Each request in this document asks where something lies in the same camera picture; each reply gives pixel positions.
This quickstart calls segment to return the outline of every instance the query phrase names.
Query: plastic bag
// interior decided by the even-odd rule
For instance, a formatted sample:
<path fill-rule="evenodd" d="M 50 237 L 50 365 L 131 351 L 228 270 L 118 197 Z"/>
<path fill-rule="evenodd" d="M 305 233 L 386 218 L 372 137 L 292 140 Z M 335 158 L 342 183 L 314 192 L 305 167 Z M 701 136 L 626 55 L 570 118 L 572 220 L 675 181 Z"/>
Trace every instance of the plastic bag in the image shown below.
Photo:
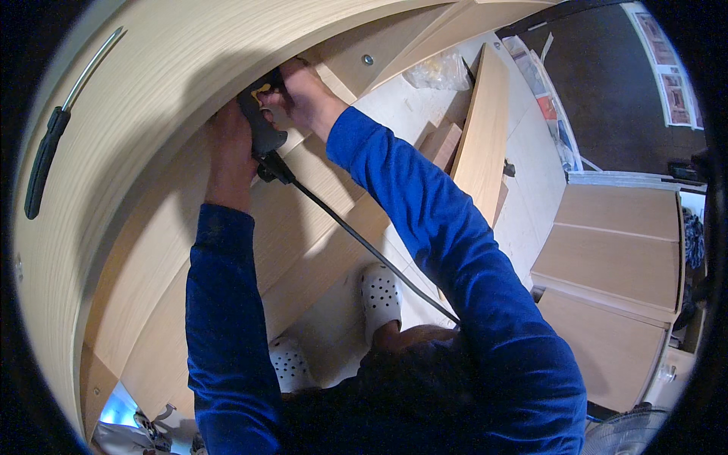
<path fill-rule="evenodd" d="M 417 63 L 402 73 L 416 89 L 468 90 L 470 80 L 460 52 L 449 49 Z"/>

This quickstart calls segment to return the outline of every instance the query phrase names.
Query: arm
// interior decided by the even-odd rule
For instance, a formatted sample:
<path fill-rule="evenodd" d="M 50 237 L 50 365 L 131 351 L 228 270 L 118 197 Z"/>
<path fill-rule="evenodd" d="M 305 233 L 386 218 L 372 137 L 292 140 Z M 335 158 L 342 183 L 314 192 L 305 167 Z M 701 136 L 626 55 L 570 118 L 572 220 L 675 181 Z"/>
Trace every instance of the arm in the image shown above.
<path fill-rule="evenodd" d="M 272 454 L 282 401 L 253 262 L 250 125 L 233 101 L 211 124 L 212 165 L 187 277 L 195 420 L 211 454 Z"/>
<path fill-rule="evenodd" d="M 312 71 L 296 61 L 281 71 L 287 97 L 265 95 L 263 102 L 280 104 L 294 121 L 309 119 L 331 161 L 384 208 L 460 316 L 494 451 L 580 451 L 586 392 L 574 356 L 541 317 L 472 199 L 392 131 L 322 89 Z"/>

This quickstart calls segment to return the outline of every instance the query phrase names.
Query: black power cord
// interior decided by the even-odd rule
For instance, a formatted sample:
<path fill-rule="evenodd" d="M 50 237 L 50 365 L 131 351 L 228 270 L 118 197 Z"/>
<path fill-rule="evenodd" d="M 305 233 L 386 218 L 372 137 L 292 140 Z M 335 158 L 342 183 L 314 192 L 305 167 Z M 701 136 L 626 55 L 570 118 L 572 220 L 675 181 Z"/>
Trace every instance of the black power cord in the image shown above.
<path fill-rule="evenodd" d="M 402 280 L 412 291 L 414 291 L 415 294 L 422 297 L 424 301 L 426 301 L 428 304 L 435 307 L 440 313 L 447 316 L 451 321 L 456 323 L 457 325 L 460 325 L 460 319 L 457 318 L 454 314 L 450 313 L 448 310 L 446 310 L 442 305 L 440 305 L 438 302 L 436 302 L 432 297 L 428 296 L 426 293 L 422 292 L 417 286 L 414 285 L 400 270 L 395 267 L 394 264 L 389 262 L 389 259 L 385 258 L 383 254 L 381 254 L 374 246 L 372 246 L 371 243 L 367 242 L 364 237 L 362 237 L 358 232 L 354 230 L 349 224 L 347 224 L 346 221 L 342 220 L 339 215 L 336 214 L 336 212 L 333 211 L 331 207 L 326 205 L 325 202 L 323 202 L 321 199 L 318 198 L 315 194 L 313 194 L 308 188 L 306 188 L 301 182 L 296 180 L 294 177 L 290 180 L 290 182 L 298 189 L 301 190 L 301 192 L 309 197 L 313 202 L 316 202 L 316 204 L 321 207 L 326 213 L 328 213 L 331 218 L 333 218 L 336 223 L 339 223 L 342 228 L 346 232 L 349 232 L 352 237 L 354 237 L 359 243 L 364 245 L 364 248 L 369 250 L 377 259 L 379 259 L 385 266 L 389 267 L 389 270 L 394 272 L 395 275 L 397 275 L 400 280 Z"/>

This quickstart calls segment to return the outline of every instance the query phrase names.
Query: drill handle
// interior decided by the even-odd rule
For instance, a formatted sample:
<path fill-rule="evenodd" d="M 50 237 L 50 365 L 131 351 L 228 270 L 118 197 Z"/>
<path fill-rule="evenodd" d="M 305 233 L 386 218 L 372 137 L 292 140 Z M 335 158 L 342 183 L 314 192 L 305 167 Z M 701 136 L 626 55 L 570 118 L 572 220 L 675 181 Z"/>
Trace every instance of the drill handle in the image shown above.
<path fill-rule="evenodd" d="M 288 139 L 286 131 L 278 131 L 263 117 L 258 101 L 246 90 L 237 96 L 237 104 L 242 114 L 250 122 L 253 133 L 253 157 L 258 161 L 272 151 L 278 150 Z"/>

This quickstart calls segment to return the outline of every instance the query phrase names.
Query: screwdriver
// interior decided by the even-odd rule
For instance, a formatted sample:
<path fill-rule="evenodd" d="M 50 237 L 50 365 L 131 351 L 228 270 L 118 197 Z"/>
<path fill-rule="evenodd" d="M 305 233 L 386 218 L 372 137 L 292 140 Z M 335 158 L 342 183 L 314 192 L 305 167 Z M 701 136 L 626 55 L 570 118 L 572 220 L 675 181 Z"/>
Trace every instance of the screwdriver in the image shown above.
<path fill-rule="evenodd" d="M 99 63 L 108 54 L 108 51 L 121 39 L 123 36 L 122 31 L 124 27 L 116 29 L 111 36 L 103 43 L 101 48 L 96 52 L 91 61 L 86 65 L 81 76 L 76 80 L 76 84 L 68 94 L 63 106 L 56 106 L 53 108 L 53 113 L 50 115 L 48 120 L 48 130 L 41 139 L 40 146 L 38 146 L 38 152 L 36 153 L 36 159 L 33 162 L 33 170 L 31 172 L 31 178 L 28 181 L 28 190 L 25 193 L 25 216 L 29 220 L 34 219 L 38 216 L 38 212 L 41 208 L 41 198 L 43 197 L 43 190 L 45 189 L 45 183 L 48 179 L 48 172 L 50 171 L 50 165 L 55 156 L 55 151 L 58 148 L 58 141 L 61 135 L 66 131 L 68 121 L 71 119 L 71 108 L 74 107 L 76 99 L 79 97 L 79 93 L 83 90 L 86 82 L 98 68 Z"/>

